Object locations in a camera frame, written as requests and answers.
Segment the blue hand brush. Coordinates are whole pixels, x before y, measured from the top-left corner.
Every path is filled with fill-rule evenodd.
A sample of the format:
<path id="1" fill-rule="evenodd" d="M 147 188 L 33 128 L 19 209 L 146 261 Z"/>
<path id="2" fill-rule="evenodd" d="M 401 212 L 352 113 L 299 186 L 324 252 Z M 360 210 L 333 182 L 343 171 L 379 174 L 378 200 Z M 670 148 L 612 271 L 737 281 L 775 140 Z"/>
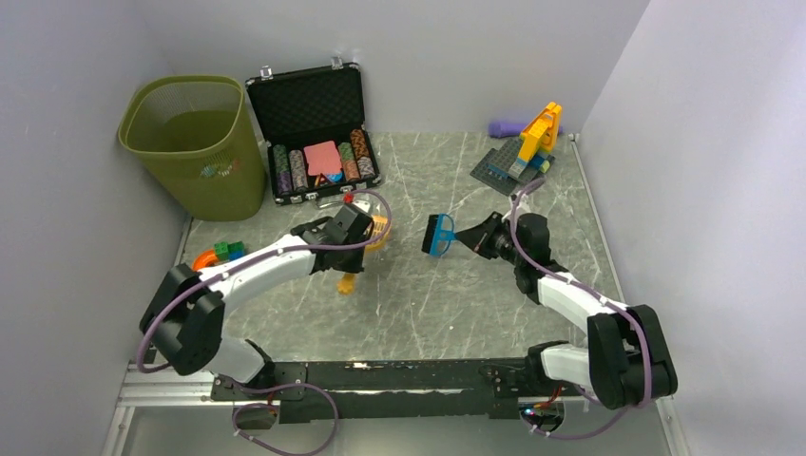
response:
<path id="1" fill-rule="evenodd" d="M 431 257 L 441 257 L 455 241 L 455 223 L 445 213 L 431 214 L 424 232 L 421 251 Z"/>

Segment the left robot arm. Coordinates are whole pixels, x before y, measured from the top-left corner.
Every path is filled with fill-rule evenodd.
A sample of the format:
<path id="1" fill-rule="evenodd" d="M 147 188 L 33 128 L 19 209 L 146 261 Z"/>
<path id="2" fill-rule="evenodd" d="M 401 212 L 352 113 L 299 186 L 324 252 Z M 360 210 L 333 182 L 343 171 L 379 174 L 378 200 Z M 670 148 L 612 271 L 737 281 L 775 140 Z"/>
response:
<path id="1" fill-rule="evenodd" d="M 144 313 L 138 348 L 154 347 L 179 375 L 206 370 L 230 377 L 251 399 L 273 386 L 273 362 L 256 343 L 226 335 L 224 321 L 239 305 L 298 278 L 333 269 L 363 270 L 364 248 L 374 219 L 360 206 L 345 203 L 332 217 L 300 224 L 273 244 L 221 266 L 194 271 L 171 268 Z"/>

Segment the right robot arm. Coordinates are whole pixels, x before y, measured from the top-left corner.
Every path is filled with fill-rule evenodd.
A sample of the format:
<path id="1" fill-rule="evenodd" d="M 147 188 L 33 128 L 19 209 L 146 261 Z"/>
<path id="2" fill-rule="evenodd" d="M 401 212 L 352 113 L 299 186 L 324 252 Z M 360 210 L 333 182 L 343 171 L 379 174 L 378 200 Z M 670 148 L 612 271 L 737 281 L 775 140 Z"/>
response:
<path id="1" fill-rule="evenodd" d="M 620 409 L 677 391 L 657 313 L 584 290 L 553 258 L 545 217 L 525 213 L 511 222 L 493 212 L 455 238 L 480 257 L 510 263 L 522 294 L 584 331 L 583 348 L 552 341 L 528 349 L 524 379 L 532 392 L 544 395 L 560 383 L 574 384 L 593 392 L 607 409 Z"/>

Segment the orange slotted plastic scoop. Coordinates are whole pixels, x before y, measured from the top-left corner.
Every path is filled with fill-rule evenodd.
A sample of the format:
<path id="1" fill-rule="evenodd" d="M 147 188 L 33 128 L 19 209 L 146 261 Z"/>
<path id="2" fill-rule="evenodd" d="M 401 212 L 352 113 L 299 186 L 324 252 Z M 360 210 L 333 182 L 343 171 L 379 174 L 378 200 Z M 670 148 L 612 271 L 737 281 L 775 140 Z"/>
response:
<path id="1" fill-rule="evenodd" d="M 369 254 L 380 250 L 386 244 L 389 237 L 389 218 L 387 216 L 373 215 L 373 226 L 368 232 L 369 238 L 376 238 L 364 248 L 364 253 Z M 336 284 L 336 289 L 342 295 L 351 295 L 355 291 L 356 274 L 344 273 Z"/>

